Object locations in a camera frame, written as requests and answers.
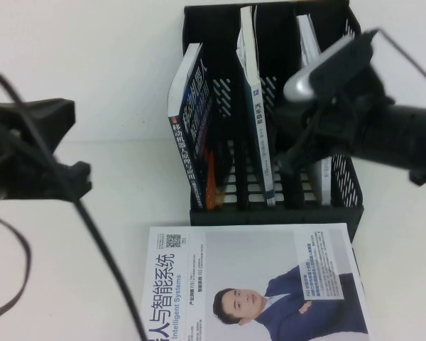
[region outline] man in suit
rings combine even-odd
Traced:
[[[214,314],[228,325],[252,320],[272,341],[308,341],[336,332],[368,333],[352,274],[339,275],[344,300],[306,301],[300,268],[272,279],[264,296],[249,289],[224,289],[214,298]]]

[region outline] book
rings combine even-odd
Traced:
[[[272,161],[263,108],[262,84],[258,71],[257,42],[254,34],[256,17],[254,16],[253,23],[251,12],[252,6],[243,7],[240,10],[241,30],[236,44],[236,54],[243,71],[246,111],[251,130],[250,152],[253,154],[254,168],[259,177],[266,204],[272,207],[276,204]]]
[[[201,43],[189,44],[170,86],[168,116],[198,209],[224,201],[224,179],[232,165],[222,116],[213,97]]]
[[[312,25],[311,16],[297,17],[300,28],[302,67],[316,60],[321,51]],[[312,189],[321,205],[330,206],[332,201],[332,157],[329,156],[307,168]]]
[[[345,224],[154,227],[149,340],[372,341]]]

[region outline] blue suit jacket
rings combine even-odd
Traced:
[[[307,302],[303,295],[300,269],[272,279],[265,296],[289,293],[276,301],[256,321],[265,325],[272,341],[308,341],[336,332],[366,333],[366,324],[352,274],[339,275],[344,300],[312,301],[307,312],[299,309]]]

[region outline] white wall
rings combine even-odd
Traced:
[[[382,27],[426,69],[426,0],[351,0],[361,29]],[[400,104],[426,107],[426,81],[380,36],[373,64]]]
[[[183,8],[234,2],[0,0],[0,71],[26,100],[76,101],[67,140],[170,138]]]

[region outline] hand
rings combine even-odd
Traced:
[[[312,301],[308,301],[305,304],[303,304],[303,307],[299,309],[300,314],[304,314],[307,312],[307,309],[312,305]]]

